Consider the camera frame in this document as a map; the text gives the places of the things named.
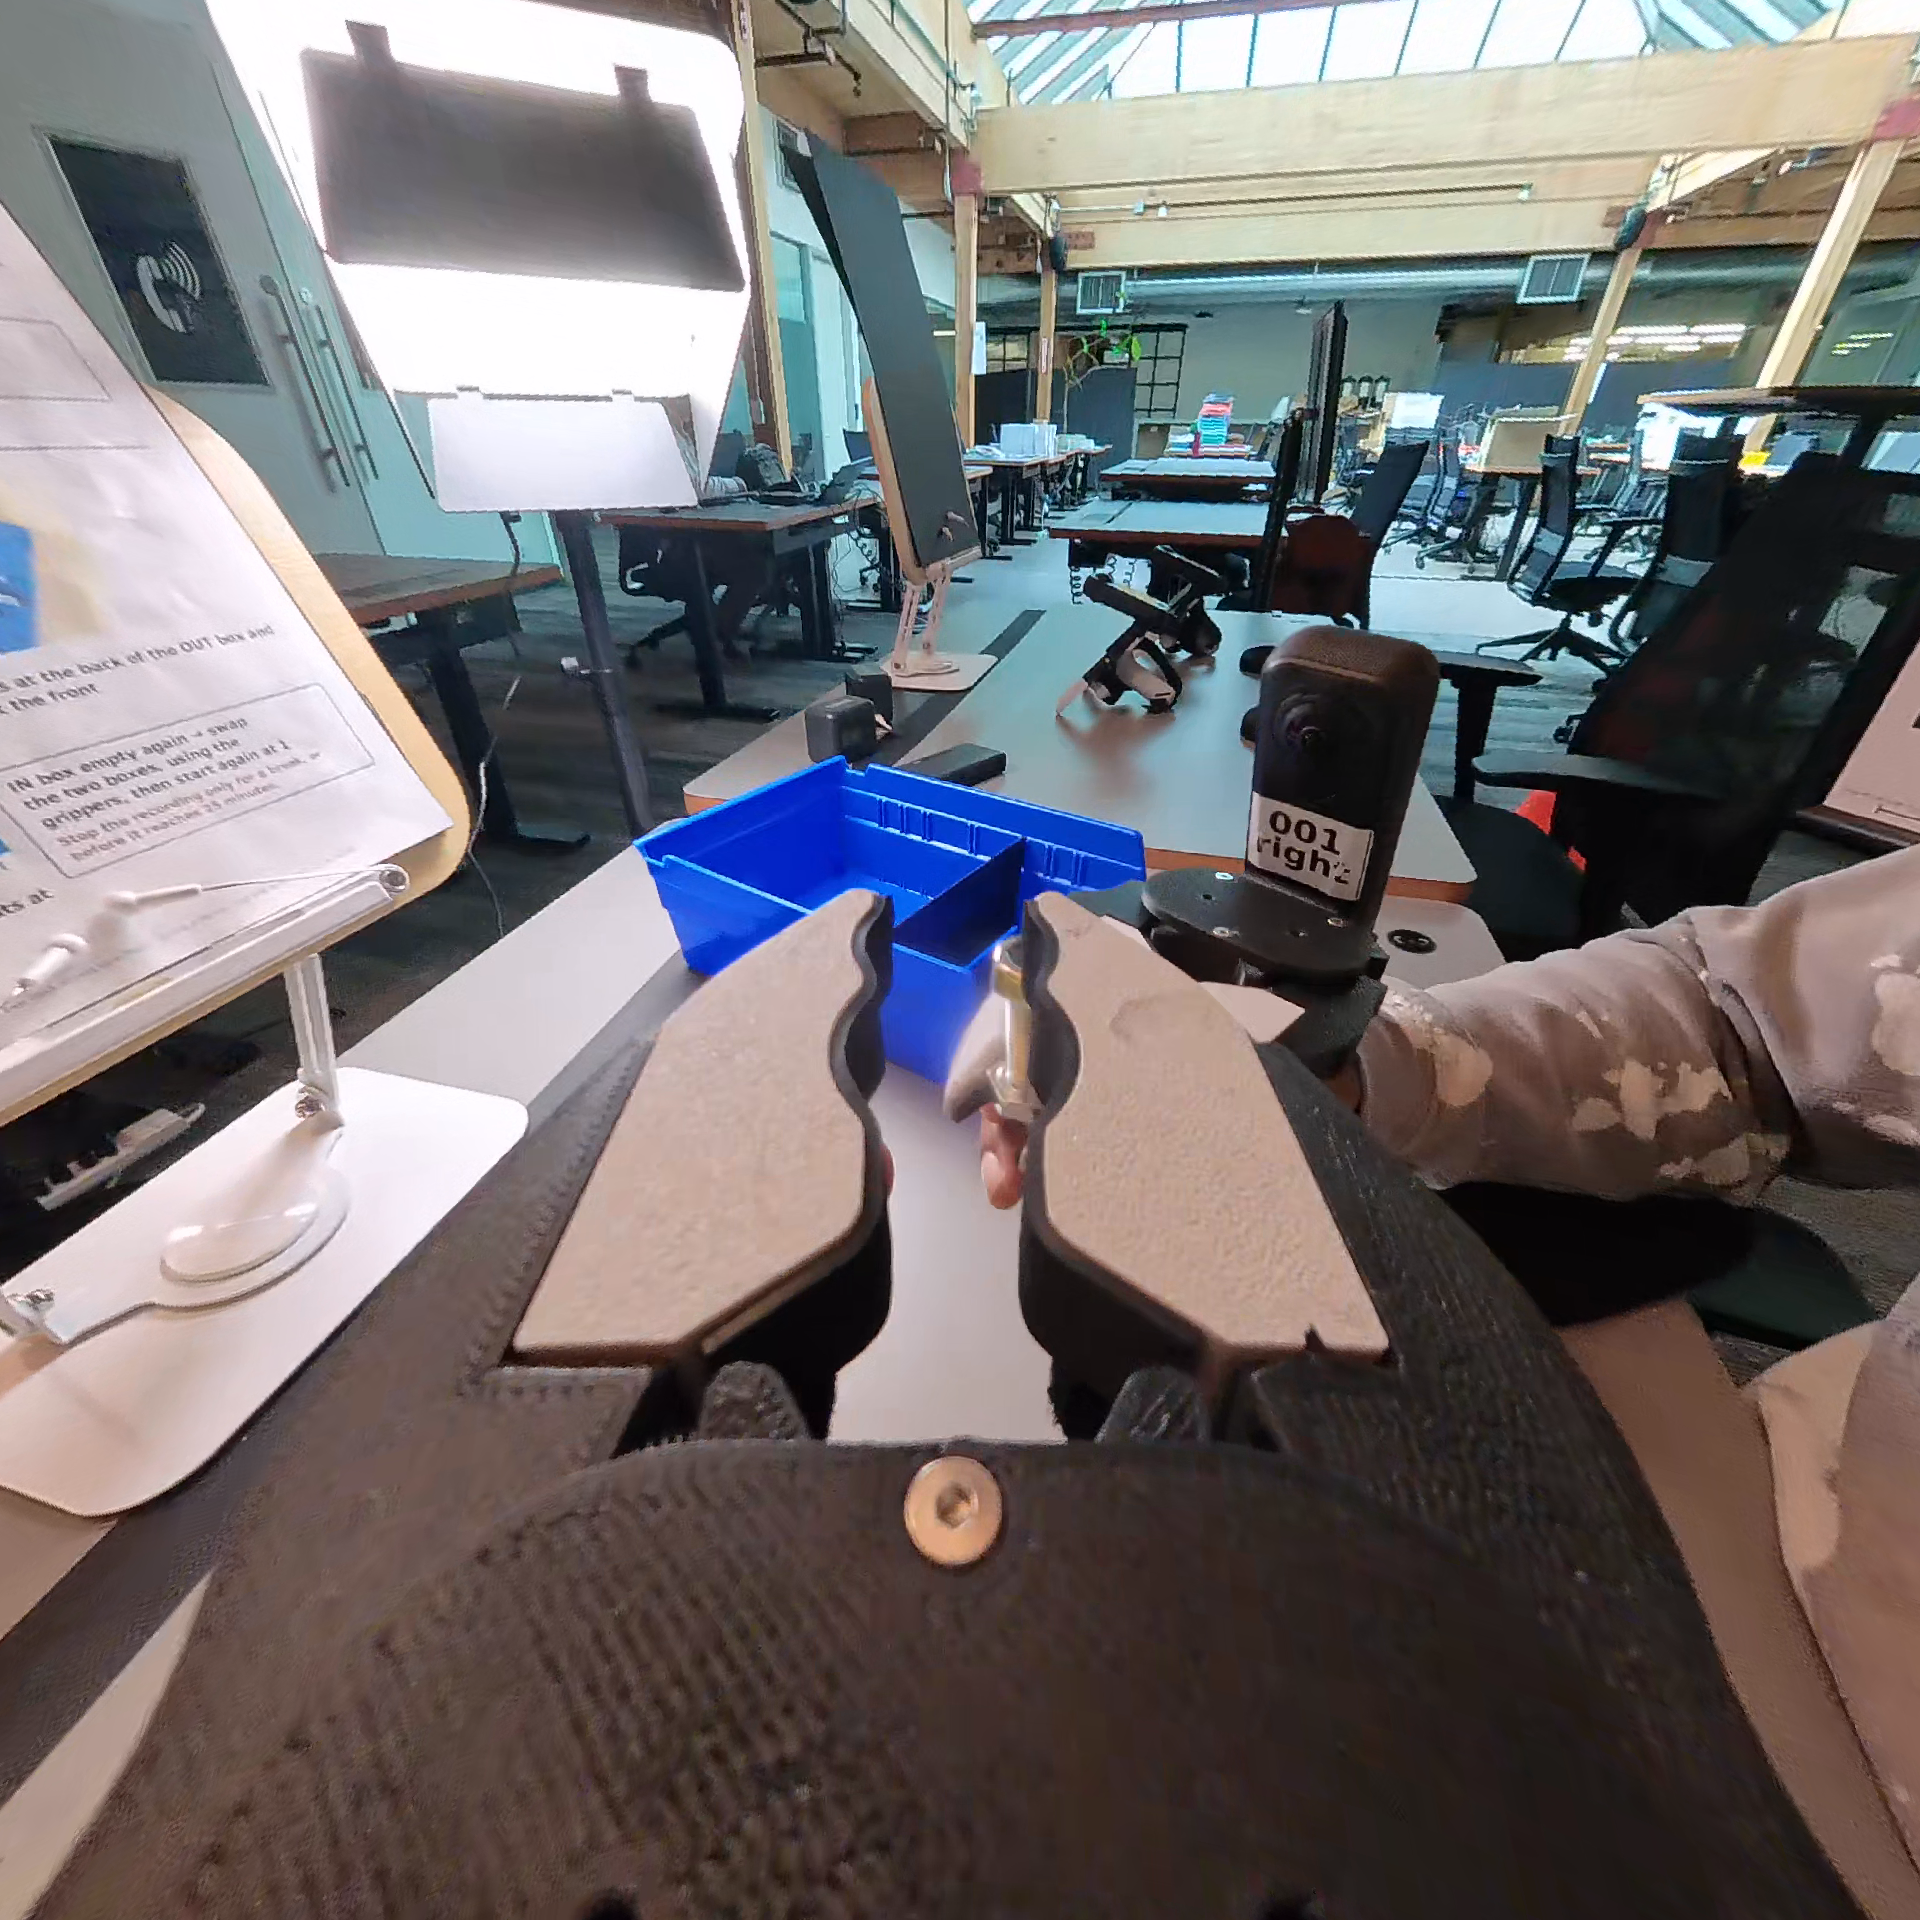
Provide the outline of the brown desk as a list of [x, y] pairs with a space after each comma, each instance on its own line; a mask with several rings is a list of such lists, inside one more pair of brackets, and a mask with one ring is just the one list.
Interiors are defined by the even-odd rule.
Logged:
[[521, 630], [518, 599], [559, 584], [552, 563], [506, 567], [489, 559], [397, 559], [385, 554], [316, 554], [320, 570], [397, 673], [417, 665], [447, 721], [454, 761], [473, 801], [480, 839], [496, 847], [572, 855], [588, 831], [542, 829], [521, 819], [506, 777], [496, 770], [496, 733], [485, 718], [465, 653]]
[[1260, 613], [1271, 610], [1266, 573], [1281, 515], [1272, 499], [1100, 499], [1058, 515], [1046, 534], [1064, 543], [1072, 573], [1137, 559], [1142, 592], [1164, 602], [1200, 592]]
[[831, 601], [831, 543], [879, 506], [873, 482], [816, 497], [703, 499], [684, 510], [605, 513], [614, 527], [614, 581], [628, 597], [676, 602], [678, 613], [620, 647], [628, 663], [662, 639], [686, 634], [700, 695], [657, 699], [661, 713], [713, 715], [767, 727], [778, 705], [733, 699], [725, 679], [722, 613], [735, 621], [767, 601], [799, 613], [809, 657], [850, 659]]

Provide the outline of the person's right forearm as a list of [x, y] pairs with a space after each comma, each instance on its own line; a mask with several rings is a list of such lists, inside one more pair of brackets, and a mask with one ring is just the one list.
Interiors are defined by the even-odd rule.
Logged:
[[1357, 1114], [1429, 1183], [1756, 1199], [1918, 1178], [1918, 849], [1391, 989]]

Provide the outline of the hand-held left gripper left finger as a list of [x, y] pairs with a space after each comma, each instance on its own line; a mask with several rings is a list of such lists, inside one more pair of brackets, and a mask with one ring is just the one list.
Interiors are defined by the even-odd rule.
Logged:
[[848, 889], [665, 1019], [548, 1256], [532, 1362], [848, 1363], [890, 1305], [893, 903]]

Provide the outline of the person's patterned sweatshirt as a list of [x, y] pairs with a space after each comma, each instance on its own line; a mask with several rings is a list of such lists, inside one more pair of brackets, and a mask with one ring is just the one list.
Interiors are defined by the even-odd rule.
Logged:
[[1918, 1283], [1746, 1386], [1782, 1563], [1908, 1857], [1918, 1857]]

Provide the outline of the blue plastic bin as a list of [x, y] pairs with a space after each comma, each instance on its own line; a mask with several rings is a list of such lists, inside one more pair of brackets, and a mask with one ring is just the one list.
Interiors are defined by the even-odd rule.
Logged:
[[638, 849], [688, 963], [716, 974], [845, 891], [888, 895], [890, 1064], [944, 1080], [1032, 895], [1145, 874], [1137, 829], [842, 758], [668, 822]]

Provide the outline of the black door sign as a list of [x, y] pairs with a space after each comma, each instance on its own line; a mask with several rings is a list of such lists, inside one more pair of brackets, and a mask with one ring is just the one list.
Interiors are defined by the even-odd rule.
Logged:
[[73, 135], [45, 144], [161, 386], [268, 391], [184, 161]]

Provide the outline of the grey desk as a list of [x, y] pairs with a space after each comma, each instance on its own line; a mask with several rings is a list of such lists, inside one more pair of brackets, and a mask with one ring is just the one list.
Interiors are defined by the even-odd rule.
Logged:
[[1239, 725], [1257, 696], [1237, 659], [1310, 616], [1228, 613], [1218, 623], [1218, 659], [1184, 669], [1184, 695], [1169, 713], [1146, 715], [1137, 699], [1114, 707], [1080, 699], [1055, 713], [1068, 685], [1119, 630], [1119, 616], [1095, 606], [1045, 610], [972, 690], [903, 690], [890, 744], [905, 761], [964, 742], [999, 749], [1006, 770], [996, 791], [1140, 829], [1149, 870], [1233, 870], [1252, 778]]

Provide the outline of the silver bolt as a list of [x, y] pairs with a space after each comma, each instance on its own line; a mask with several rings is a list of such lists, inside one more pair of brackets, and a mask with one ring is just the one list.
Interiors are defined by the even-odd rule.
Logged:
[[1021, 937], [1010, 935], [991, 951], [991, 1042], [988, 1083], [1001, 1117], [1029, 1127], [1040, 1112], [1031, 1079], [1032, 1009], [1023, 994]]

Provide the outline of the printed instruction sheet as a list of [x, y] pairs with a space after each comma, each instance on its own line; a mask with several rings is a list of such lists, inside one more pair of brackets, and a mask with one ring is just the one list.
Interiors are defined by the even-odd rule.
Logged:
[[182, 978], [461, 819], [221, 475], [5, 214], [5, 1054]]

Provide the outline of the light panel on floor stand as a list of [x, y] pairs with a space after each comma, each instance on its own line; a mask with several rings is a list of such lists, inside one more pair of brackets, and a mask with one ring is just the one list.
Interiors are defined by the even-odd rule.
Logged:
[[380, 384], [423, 400], [439, 504], [551, 519], [647, 834], [591, 527], [701, 499], [752, 289], [733, 55], [565, 3], [208, 15]]

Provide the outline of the black monitor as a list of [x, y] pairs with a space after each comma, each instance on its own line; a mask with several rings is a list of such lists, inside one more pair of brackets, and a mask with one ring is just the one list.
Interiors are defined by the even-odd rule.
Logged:
[[1337, 408], [1341, 394], [1349, 312], [1332, 302], [1312, 326], [1310, 371], [1302, 392], [1302, 450], [1293, 479], [1293, 499], [1316, 504], [1328, 490], [1337, 453]]

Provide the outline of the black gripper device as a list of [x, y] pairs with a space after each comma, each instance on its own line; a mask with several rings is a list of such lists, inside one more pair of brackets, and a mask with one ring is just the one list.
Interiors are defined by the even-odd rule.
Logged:
[[1149, 558], [1160, 567], [1160, 587], [1154, 592], [1119, 582], [1106, 568], [1089, 570], [1080, 582], [1080, 597], [1121, 615], [1125, 627], [1068, 685], [1055, 702], [1055, 719], [1063, 721], [1084, 705], [1112, 710], [1127, 702], [1137, 703], [1145, 715], [1167, 715], [1184, 696], [1181, 659], [1216, 657], [1221, 627], [1209, 602], [1237, 584], [1237, 570], [1192, 559], [1166, 543]]

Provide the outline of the wooden document stand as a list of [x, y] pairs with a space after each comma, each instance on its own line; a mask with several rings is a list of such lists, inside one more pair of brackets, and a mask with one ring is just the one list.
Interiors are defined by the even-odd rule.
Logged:
[[[321, 627], [346, 663], [351, 619]], [[522, 1106], [342, 1067], [330, 1032], [321, 954], [457, 862], [449, 770], [447, 785], [461, 819], [381, 880], [5, 1054], [5, 1114], [21, 1117], [268, 978], [294, 1027], [286, 1087], [5, 1282], [6, 1495], [103, 1519], [176, 1487], [521, 1137]]]

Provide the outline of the black board on stand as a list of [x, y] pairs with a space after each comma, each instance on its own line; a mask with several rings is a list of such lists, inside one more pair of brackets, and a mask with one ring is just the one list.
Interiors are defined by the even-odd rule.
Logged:
[[782, 153], [842, 280], [871, 368], [861, 418], [903, 577], [884, 673], [905, 690], [967, 691], [993, 657], [949, 653], [941, 626], [953, 577], [981, 558], [981, 538], [898, 194], [861, 161], [816, 150], [806, 135], [783, 139]]

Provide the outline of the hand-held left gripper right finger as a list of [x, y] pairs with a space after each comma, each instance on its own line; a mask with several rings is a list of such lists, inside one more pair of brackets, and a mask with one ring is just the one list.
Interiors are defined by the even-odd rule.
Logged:
[[1254, 1038], [1142, 937], [1025, 907], [1023, 1311], [1069, 1368], [1257, 1368], [1386, 1330]]

